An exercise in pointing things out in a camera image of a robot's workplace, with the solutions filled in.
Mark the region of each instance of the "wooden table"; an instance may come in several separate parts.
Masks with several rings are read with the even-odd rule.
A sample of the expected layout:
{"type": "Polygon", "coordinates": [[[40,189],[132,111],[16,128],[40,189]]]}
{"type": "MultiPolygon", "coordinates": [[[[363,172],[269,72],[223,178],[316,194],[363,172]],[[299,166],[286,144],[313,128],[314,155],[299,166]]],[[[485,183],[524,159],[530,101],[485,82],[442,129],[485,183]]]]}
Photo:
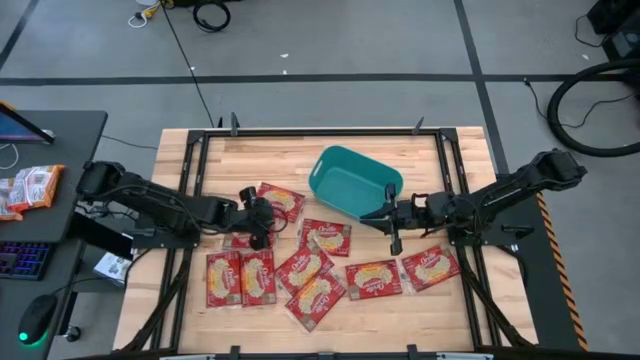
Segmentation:
{"type": "MultiPolygon", "coordinates": [[[[471,191],[495,181],[491,156],[481,127],[457,128],[471,191]]],[[[164,130],[152,180],[177,188],[188,130],[164,130]]],[[[389,237],[360,225],[315,201],[307,179],[322,151],[343,145],[400,171],[404,178],[401,198],[412,193],[444,189],[433,137],[251,137],[216,138],[209,145],[203,195],[238,200],[240,189],[265,181],[307,196],[301,218],[315,218],[353,225],[348,258],[333,257],[336,272],[344,266],[389,259],[389,237]]],[[[452,155],[448,154],[450,163],[452,155]]],[[[195,176],[187,194],[193,192],[195,176]]],[[[421,231],[402,232],[405,257],[434,245],[449,247],[446,233],[420,239],[421,231]]],[[[417,344],[419,351],[472,350],[460,277],[447,280],[414,295],[391,296],[351,302],[343,297],[312,333],[301,330],[288,316],[287,296],[278,293],[272,306],[244,309],[207,309],[205,306],[205,258],[220,249],[222,237],[203,237],[194,252],[184,309],[181,353],[228,353],[240,345],[243,353],[290,352],[395,352],[417,344]]],[[[296,250],[297,224],[290,224],[275,245],[280,265],[296,250]]],[[[520,333],[536,341],[533,321],[517,261],[494,248],[484,257],[494,300],[520,333]]],[[[153,250],[132,269],[114,348],[129,342],[158,300],[165,250],[153,250]]],[[[476,299],[482,335],[488,344],[487,321],[476,299]]],[[[165,318],[163,344],[168,344],[172,309],[165,318]]]]}

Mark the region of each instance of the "white wire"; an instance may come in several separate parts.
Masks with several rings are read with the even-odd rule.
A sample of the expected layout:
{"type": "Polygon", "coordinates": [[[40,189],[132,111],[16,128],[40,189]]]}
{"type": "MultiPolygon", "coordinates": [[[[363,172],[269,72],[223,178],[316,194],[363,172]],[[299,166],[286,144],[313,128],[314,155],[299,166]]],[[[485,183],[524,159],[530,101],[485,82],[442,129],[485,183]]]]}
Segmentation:
{"type": "Polygon", "coordinates": [[[9,169],[13,168],[14,166],[16,166],[16,164],[18,163],[18,160],[20,160],[20,154],[18,153],[18,148],[17,148],[14,144],[7,144],[7,145],[4,145],[4,146],[0,147],[0,150],[4,150],[4,149],[6,149],[6,148],[7,148],[7,147],[9,147],[9,146],[11,146],[11,147],[13,148],[13,151],[15,151],[15,152],[16,152],[16,159],[15,159],[15,161],[14,161],[13,163],[11,163],[11,165],[9,165],[8,167],[0,166],[0,170],[9,170],[9,169]]]}
{"type": "Polygon", "coordinates": [[[129,26],[131,26],[134,29],[140,29],[143,28],[145,26],[147,26],[147,17],[144,15],[144,13],[140,14],[142,16],[142,21],[144,21],[141,25],[133,25],[133,23],[131,22],[131,20],[135,19],[136,16],[133,15],[132,17],[129,18],[129,21],[127,21],[127,23],[129,24],[129,26]]]}
{"type": "Polygon", "coordinates": [[[147,19],[147,16],[144,14],[145,12],[149,11],[149,10],[153,10],[154,8],[157,8],[160,5],[160,1],[158,1],[157,3],[155,3],[154,5],[149,6],[148,8],[140,11],[140,16],[142,17],[142,21],[143,23],[140,25],[133,25],[133,23],[131,21],[133,21],[134,19],[136,19],[136,16],[133,15],[132,17],[129,18],[129,21],[127,21],[127,24],[129,24],[129,26],[131,26],[134,29],[140,29],[143,28],[145,26],[147,26],[147,23],[149,22],[147,19]]]}

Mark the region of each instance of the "teal plastic basket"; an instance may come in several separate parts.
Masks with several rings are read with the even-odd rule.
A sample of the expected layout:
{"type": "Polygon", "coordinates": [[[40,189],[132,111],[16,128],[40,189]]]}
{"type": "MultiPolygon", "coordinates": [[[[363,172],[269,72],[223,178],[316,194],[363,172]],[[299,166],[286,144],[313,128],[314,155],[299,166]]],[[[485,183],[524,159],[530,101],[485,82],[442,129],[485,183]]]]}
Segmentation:
{"type": "Polygon", "coordinates": [[[389,183],[400,194],[404,182],[397,170],[342,146],[325,149],[309,176],[318,201],[358,219],[384,204],[389,183]]]}

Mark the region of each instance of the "keyboard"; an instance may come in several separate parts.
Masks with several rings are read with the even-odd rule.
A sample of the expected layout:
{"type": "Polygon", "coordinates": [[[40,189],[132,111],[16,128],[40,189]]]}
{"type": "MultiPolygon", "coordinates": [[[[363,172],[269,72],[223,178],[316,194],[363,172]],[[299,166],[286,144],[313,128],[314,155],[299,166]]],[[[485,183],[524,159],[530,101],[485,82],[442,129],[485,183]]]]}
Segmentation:
{"type": "Polygon", "coordinates": [[[0,241],[0,279],[41,280],[54,244],[0,241]]]}

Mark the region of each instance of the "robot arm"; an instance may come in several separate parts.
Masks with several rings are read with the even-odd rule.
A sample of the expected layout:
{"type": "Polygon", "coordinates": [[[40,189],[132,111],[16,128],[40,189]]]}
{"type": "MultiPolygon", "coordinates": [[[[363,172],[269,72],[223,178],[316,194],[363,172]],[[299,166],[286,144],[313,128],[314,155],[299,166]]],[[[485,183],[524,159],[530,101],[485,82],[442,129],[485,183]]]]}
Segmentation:
{"type": "Polygon", "coordinates": [[[587,173],[570,153],[554,149],[541,152],[513,174],[471,194],[438,192],[413,194],[410,200],[396,201],[393,184],[386,187],[381,209],[362,217],[361,222],[392,237],[391,255],[402,252],[398,230],[424,229],[423,236],[444,228],[454,228],[466,236],[478,237],[501,211],[541,190],[562,191],[575,187],[587,173]],[[424,198],[424,204],[417,199],[424,198]]]}
{"type": "Polygon", "coordinates": [[[204,233],[250,233],[250,245],[269,247],[273,208],[256,196],[256,189],[240,191],[244,209],[235,201],[216,197],[192,197],[145,180],[112,162],[87,162],[76,191],[81,199],[115,201],[151,217],[156,226],[176,236],[204,233]]]}

